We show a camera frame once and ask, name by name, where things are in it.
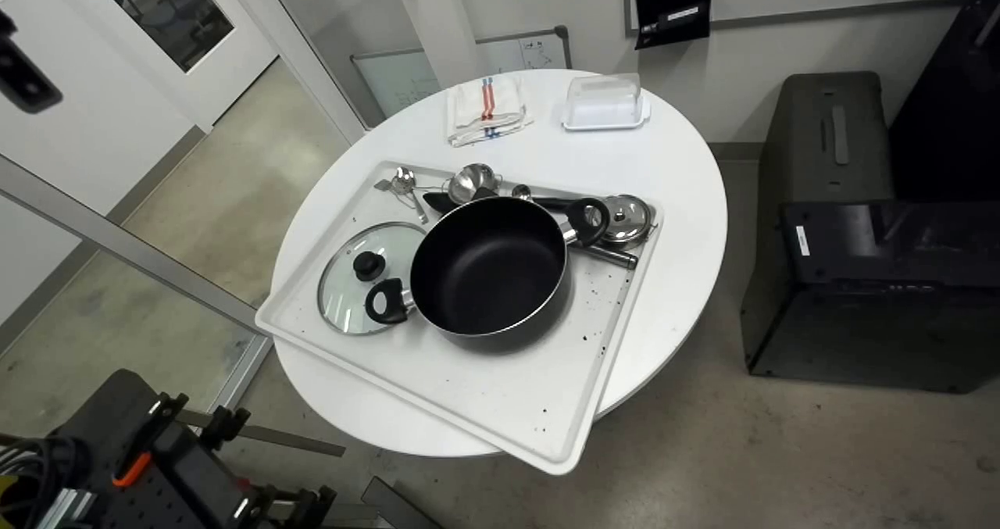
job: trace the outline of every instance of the floor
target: floor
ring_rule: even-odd
[[[292,216],[346,149],[279,60],[125,228],[243,300],[262,300]],[[97,254],[0,358],[0,431],[48,433],[122,366],[206,409],[250,337]]]
[[[341,503],[356,503],[377,475],[450,529],[996,527],[1000,383],[948,396],[746,374],[739,305],[752,269],[756,165],[720,168],[730,230],[705,312],[663,371],[596,423],[569,475],[508,456],[428,459],[372,447],[319,418],[273,355],[243,401],[253,421],[347,453],[238,439],[224,459],[257,480],[328,484]]]
[[[272,66],[129,229],[245,300],[259,297],[288,219],[344,147],[317,117],[284,67]],[[242,403],[251,422],[340,443],[347,454],[237,439],[223,458],[260,482],[330,485],[340,503],[356,503],[378,475],[450,529],[995,527],[1000,384],[946,396],[746,375],[738,310],[754,250],[756,166],[720,168],[730,230],[701,321],[649,385],[596,423],[569,475],[503,455],[428,459],[354,440],[297,396],[273,355]],[[21,353],[0,361],[0,426],[49,425],[129,355],[162,356],[163,366],[139,372],[167,391],[210,382],[231,355],[219,340],[237,333],[179,326],[190,311],[172,293],[121,284],[101,268],[111,263],[90,265],[15,346]]]

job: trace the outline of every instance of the baseboard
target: baseboard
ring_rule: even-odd
[[[173,145],[170,151],[121,198],[121,201],[111,208],[105,218],[119,226],[124,223],[204,137],[204,131],[191,127],[177,144]],[[65,289],[73,277],[96,254],[97,248],[93,244],[89,241],[80,241],[80,244],[69,252],[69,255],[25,298],[24,302],[21,302],[7,320],[0,323],[0,353],[6,351],[18,336],[31,326],[50,301]]]
[[[708,142],[719,162],[760,162],[764,142]]]

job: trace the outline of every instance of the pot handle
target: pot handle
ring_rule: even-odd
[[[595,226],[587,219],[588,206],[593,206],[600,213],[601,223],[599,225]],[[608,211],[604,202],[592,197],[579,198],[567,205],[562,211],[569,220],[570,226],[576,231],[576,241],[584,247],[596,244],[597,240],[604,236],[604,232],[608,230],[608,223],[611,222],[611,212]]]
[[[385,312],[381,313],[375,310],[375,297],[380,293],[385,295]],[[410,308],[406,304],[405,294],[408,293],[403,291],[403,280],[401,279],[386,279],[379,282],[372,287],[371,291],[368,291],[368,295],[365,297],[365,313],[368,318],[378,323],[406,322],[406,315]]]

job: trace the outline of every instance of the cable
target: cable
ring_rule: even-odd
[[[33,478],[38,481],[34,498],[6,504],[0,513],[30,508],[24,527],[34,528],[45,515],[56,495],[68,486],[76,469],[77,443],[68,437],[50,436],[42,439],[22,439],[0,451],[0,475]],[[67,450],[66,457],[55,457],[58,449]]]

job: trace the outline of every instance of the round white table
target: round white table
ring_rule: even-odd
[[[535,122],[519,133],[453,148],[445,95],[396,113],[357,141],[321,177],[292,220],[275,264],[283,283],[325,227],[385,159],[428,168],[488,163],[523,183],[567,191],[618,191],[663,206],[662,225],[598,410],[606,414],[660,371],[691,332],[711,294],[726,244],[726,193],[708,145],[675,108],[650,92],[638,130],[569,133],[562,105],[579,70],[524,70]],[[322,418],[372,445],[414,455],[463,457],[498,450],[286,341],[275,348],[292,385]]]

